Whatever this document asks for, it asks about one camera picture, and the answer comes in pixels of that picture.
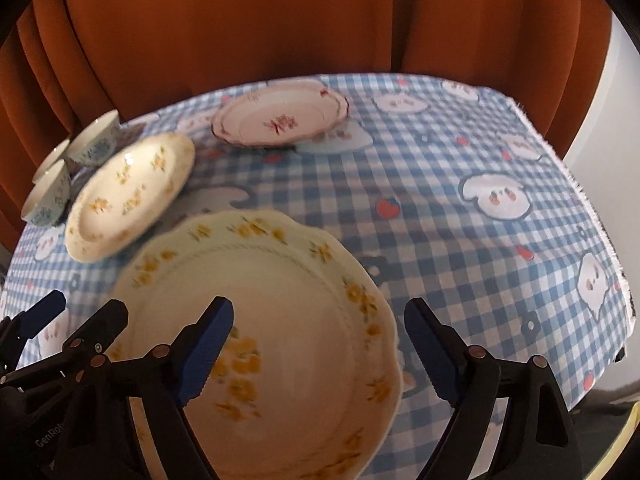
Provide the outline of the red rimmed white plate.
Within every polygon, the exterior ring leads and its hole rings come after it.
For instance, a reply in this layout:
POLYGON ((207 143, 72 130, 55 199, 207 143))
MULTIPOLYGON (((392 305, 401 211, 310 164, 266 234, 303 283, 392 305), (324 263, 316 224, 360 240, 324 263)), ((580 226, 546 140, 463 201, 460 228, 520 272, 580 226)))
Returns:
POLYGON ((324 84, 273 84, 224 104, 212 118, 212 133, 240 148, 280 148, 332 129, 348 112, 346 96, 324 84))

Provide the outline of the large yellow floral plate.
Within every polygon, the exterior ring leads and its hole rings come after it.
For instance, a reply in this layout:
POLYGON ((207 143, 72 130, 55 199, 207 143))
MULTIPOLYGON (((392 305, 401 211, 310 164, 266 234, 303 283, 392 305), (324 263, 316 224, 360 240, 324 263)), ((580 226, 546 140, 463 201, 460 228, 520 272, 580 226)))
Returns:
POLYGON ((355 479, 401 398, 397 327, 330 233, 274 210, 201 214, 149 240, 113 288, 129 321, 113 360, 144 356, 231 301, 232 330, 186 417, 224 479, 355 479))

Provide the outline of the orange curtain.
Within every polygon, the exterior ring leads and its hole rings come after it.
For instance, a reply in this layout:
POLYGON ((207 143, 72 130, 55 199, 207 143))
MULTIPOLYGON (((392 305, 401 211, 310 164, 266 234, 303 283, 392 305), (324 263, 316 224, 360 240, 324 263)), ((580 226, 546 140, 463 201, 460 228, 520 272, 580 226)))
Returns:
POLYGON ((497 89, 559 154, 600 80, 605 0, 1 0, 1 243, 37 166, 108 110, 244 82, 406 73, 497 89))

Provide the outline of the blue checkered bear tablecloth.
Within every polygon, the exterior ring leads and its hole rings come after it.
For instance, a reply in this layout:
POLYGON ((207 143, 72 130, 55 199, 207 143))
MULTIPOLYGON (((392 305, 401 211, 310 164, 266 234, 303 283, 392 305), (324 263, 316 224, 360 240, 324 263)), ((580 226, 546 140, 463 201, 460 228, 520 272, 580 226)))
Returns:
MULTIPOLYGON (((439 399, 405 326, 423 299, 439 322, 497 359, 549 363, 573 422, 582 479, 604 478, 638 425, 616 413, 620 434, 590 450, 574 407, 619 359, 637 315, 616 251, 585 192, 518 104, 498 91, 427 76, 322 75, 243 84, 120 122, 115 153, 164 132, 190 136, 186 185, 134 242, 93 263, 70 258, 70 208, 99 167, 66 159, 70 200, 58 222, 27 223, 1 296, 2 320, 52 290, 66 307, 26 341, 16 368, 62 350, 152 238, 201 214, 274 210, 330 233, 367 271, 392 309, 401 398, 384 442, 355 479, 421 479, 454 409, 439 399), (306 141, 240 148, 212 133, 217 110, 246 92, 294 81, 346 96, 347 118, 306 141)), ((500 436, 498 399, 472 472, 485 479, 500 436)), ((129 399, 148 479, 169 479, 142 400, 129 399)))

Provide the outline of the medium yellow floral plate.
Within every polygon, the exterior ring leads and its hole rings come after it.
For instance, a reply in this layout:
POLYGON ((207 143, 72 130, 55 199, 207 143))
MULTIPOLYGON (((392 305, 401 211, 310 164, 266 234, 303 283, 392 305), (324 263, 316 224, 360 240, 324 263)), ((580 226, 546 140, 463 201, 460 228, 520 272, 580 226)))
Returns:
POLYGON ((123 148, 86 183, 70 208, 65 247, 93 263, 149 229, 186 185, 195 160, 190 136, 164 132, 123 148))

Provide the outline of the blue patterned white bowl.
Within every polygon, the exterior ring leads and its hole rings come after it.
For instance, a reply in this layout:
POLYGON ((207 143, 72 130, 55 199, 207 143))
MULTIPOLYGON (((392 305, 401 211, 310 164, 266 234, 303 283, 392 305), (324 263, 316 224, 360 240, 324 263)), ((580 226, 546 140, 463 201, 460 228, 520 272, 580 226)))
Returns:
POLYGON ((90 122, 70 142, 65 155, 80 166, 99 167, 115 153, 119 133, 119 112, 110 110, 90 122))

